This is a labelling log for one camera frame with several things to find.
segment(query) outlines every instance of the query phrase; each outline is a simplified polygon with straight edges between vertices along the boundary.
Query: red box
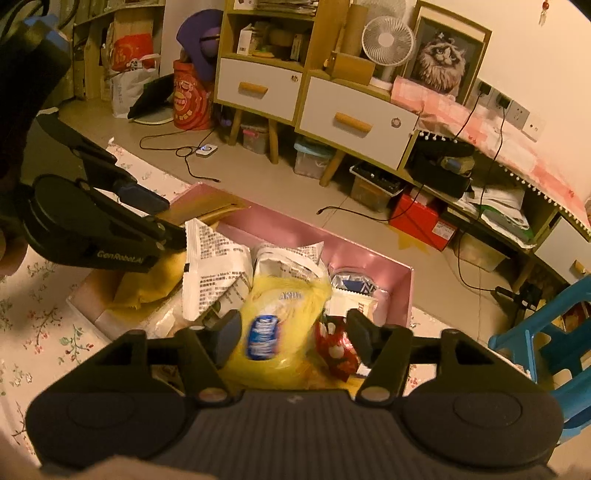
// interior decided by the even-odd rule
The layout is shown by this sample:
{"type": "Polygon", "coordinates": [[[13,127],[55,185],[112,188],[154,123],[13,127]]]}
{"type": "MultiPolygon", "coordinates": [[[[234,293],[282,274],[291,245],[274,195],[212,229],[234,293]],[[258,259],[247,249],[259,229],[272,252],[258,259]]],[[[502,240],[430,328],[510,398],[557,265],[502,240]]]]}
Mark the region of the red box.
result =
{"type": "Polygon", "coordinates": [[[456,227],[439,219],[434,203],[428,206],[413,203],[413,198],[406,193],[400,196],[390,225],[439,251],[445,249],[456,233],[456,227]]]}

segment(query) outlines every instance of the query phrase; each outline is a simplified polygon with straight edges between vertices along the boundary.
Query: blue plastic stool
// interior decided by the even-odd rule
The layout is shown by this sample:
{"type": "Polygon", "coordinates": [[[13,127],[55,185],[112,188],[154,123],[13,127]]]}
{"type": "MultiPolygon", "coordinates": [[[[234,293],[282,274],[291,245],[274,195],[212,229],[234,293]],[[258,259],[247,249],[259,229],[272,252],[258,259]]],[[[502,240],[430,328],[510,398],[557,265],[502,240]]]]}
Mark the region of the blue plastic stool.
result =
{"type": "Polygon", "coordinates": [[[572,380],[551,392],[560,403],[565,419],[561,443],[591,424],[591,368],[583,370],[580,361],[581,356],[591,349],[591,320],[568,334],[552,325],[555,318],[581,301],[591,301],[591,276],[565,289],[531,317],[507,333],[492,336],[488,342],[492,350],[510,350],[511,361],[528,370],[537,383],[534,336],[540,332],[549,335],[551,341],[540,349],[540,354],[548,362],[550,372],[555,374],[568,369],[573,376],[572,380]]]}

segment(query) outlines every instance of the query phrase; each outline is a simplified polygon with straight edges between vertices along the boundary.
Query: tile floor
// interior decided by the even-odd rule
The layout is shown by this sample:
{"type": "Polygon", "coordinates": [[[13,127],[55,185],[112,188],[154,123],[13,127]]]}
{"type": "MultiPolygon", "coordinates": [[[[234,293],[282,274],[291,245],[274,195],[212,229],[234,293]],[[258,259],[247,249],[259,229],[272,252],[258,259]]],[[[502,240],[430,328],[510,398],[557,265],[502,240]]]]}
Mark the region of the tile floor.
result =
{"type": "MultiPolygon", "coordinates": [[[[60,118],[95,143],[106,146],[109,139],[131,153],[176,177],[194,183],[182,158],[174,151],[142,150],[139,141],[146,135],[158,135],[177,131],[174,125],[145,126],[115,119],[107,103],[99,100],[71,101],[60,109],[60,118]]],[[[197,145],[206,132],[183,132],[164,138],[145,140],[144,146],[177,148],[197,145]]],[[[374,212],[352,200],[348,193],[352,176],[341,167],[335,181],[327,188],[317,180],[301,177],[293,172],[295,152],[293,140],[281,141],[280,163],[272,165],[263,155],[254,154],[241,145],[229,147],[217,133],[208,139],[219,146],[209,158],[189,159],[193,174],[221,180],[218,187],[245,197],[282,213],[321,226],[333,233],[365,245],[388,257],[415,269],[414,305],[458,328],[481,343],[486,343],[495,333],[508,329],[508,316],[490,293],[465,287],[459,280],[457,258],[451,249],[443,253],[413,241],[407,235],[391,229],[386,224],[346,212],[317,211],[325,206],[341,206],[376,216],[374,212]]],[[[498,273],[487,273],[466,262],[461,263],[462,276],[475,287],[509,287],[509,281],[498,273]]],[[[575,461],[591,469],[591,458],[584,455],[591,443],[591,429],[568,444],[558,448],[551,461],[557,470],[563,471],[575,461]]]]}

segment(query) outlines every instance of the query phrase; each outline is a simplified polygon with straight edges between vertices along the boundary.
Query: wooden drawer handle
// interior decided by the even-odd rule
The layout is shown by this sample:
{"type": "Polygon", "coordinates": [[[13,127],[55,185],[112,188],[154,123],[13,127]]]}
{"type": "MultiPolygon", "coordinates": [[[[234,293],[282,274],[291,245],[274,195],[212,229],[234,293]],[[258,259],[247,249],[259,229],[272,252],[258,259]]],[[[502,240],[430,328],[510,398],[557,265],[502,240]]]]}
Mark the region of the wooden drawer handle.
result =
{"type": "Polygon", "coordinates": [[[351,127],[356,130],[359,130],[360,132],[363,132],[364,134],[368,134],[369,132],[371,132],[371,129],[374,127],[373,125],[366,124],[365,122],[362,122],[361,120],[357,120],[356,118],[353,118],[352,116],[345,115],[344,113],[340,113],[340,112],[335,114],[335,120],[337,120],[337,122],[340,124],[347,125],[347,127],[351,127]]]}
{"type": "Polygon", "coordinates": [[[238,85],[239,90],[246,90],[247,92],[252,93],[259,93],[260,95],[265,95],[269,89],[267,87],[263,87],[263,85],[257,85],[256,83],[248,83],[248,82],[240,82],[238,85]]]}
{"type": "Polygon", "coordinates": [[[573,269],[575,272],[577,272],[582,277],[584,277],[585,275],[587,275],[589,273],[589,271],[585,268],[585,266],[579,260],[574,261],[573,269]]]}

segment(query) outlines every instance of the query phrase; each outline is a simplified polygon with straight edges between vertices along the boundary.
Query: electric fan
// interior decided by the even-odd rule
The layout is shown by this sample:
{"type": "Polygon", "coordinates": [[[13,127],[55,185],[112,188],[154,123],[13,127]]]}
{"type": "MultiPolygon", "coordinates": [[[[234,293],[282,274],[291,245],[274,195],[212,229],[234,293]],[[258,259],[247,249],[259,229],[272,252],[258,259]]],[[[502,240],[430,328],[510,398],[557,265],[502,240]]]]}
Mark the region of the electric fan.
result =
{"type": "Polygon", "coordinates": [[[357,0],[356,3],[369,9],[366,24],[377,17],[402,18],[406,13],[405,0],[357,0]]]}
{"type": "Polygon", "coordinates": [[[415,37],[402,19],[377,17],[365,25],[362,45],[368,58],[384,67],[381,78],[374,77],[370,83],[384,90],[391,90],[394,69],[410,59],[415,37]]]}

